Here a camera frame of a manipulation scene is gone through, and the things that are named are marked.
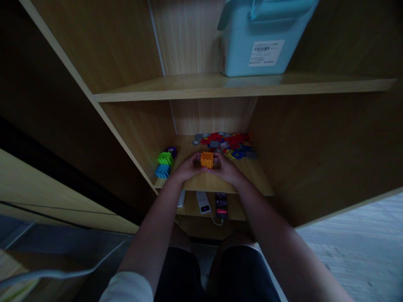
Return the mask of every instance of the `forearm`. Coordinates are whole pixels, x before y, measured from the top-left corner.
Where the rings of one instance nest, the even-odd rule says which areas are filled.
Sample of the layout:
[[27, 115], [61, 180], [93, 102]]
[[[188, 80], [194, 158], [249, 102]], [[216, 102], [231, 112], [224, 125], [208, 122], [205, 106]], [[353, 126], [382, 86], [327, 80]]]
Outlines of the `forearm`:
[[168, 250], [181, 190], [181, 182], [174, 177], [168, 178], [118, 269], [145, 277], [154, 294]]
[[246, 178], [234, 185], [263, 254], [290, 302], [351, 301], [293, 227]]

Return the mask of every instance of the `light blue plastic box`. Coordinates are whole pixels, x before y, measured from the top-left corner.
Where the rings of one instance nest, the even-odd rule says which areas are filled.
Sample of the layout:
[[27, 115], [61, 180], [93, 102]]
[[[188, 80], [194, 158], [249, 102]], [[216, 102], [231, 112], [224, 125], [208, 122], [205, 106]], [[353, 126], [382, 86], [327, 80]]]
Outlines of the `light blue plastic box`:
[[227, 0], [218, 30], [228, 77], [282, 74], [319, 0]]

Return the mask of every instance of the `orange toy block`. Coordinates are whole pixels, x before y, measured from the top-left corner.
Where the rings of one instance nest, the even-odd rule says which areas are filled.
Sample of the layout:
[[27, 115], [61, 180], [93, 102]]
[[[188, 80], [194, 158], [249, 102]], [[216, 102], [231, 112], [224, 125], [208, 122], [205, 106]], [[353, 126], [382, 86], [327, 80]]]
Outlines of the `orange toy block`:
[[213, 168], [214, 154], [211, 152], [203, 152], [201, 154], [200, 162], [202, 167], [207, 167], [208, 169]]

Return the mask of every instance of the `white charging cable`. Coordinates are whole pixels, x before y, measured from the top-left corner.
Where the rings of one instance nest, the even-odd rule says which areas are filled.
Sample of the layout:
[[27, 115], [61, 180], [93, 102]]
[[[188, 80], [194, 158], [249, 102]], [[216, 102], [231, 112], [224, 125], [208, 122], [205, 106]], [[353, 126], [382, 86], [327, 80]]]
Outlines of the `white charging cable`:
[[40, 271], [28, 272], [21, 275], [12, 276], [10, 278], [0, 281], [0, 291], [18, 282], [27, 281], [31, 279], [37, 279], [37, 278], [68, 279], [88, 275], [94, 272], [102, 264], [102, 262], [106, 260], [106, 258], [108, 258], [113, 252], [115, 252], [118, 248], [120, 248], [128, 238], [129, 236], [127, 236], [126, 239], [122, 241], [117, 247], [111, 250], [104, 258], [102, 258], [101, 261], [98, 262], [97, 265], [94, 266], [93, 268], [76, 272], [65, 272], [59, 270], [40, 270]]
[[216, 226], [222, 226], [222, 224], [224, 223], [224, 220], [223, 220], [223, 219], [221, 220], [221, 224], [218, 224], [217, 222], [215, 222], [215, 221], [214, 221], [214, 218], [213, 218], [213, 214], [211, 214], [211, 212], [210, 212], [210, 216], [211, 216], [211, 220], [214, 222], [214, 224], [215, 224]]

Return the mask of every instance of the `white label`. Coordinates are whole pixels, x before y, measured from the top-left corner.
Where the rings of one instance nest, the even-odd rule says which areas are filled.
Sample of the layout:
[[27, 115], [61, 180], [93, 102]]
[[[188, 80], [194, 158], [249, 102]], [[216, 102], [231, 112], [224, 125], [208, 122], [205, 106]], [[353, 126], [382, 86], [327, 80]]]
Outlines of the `white label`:
[[253, 44], [249, 67], [274, 66], [285, 40], [259, 41]]

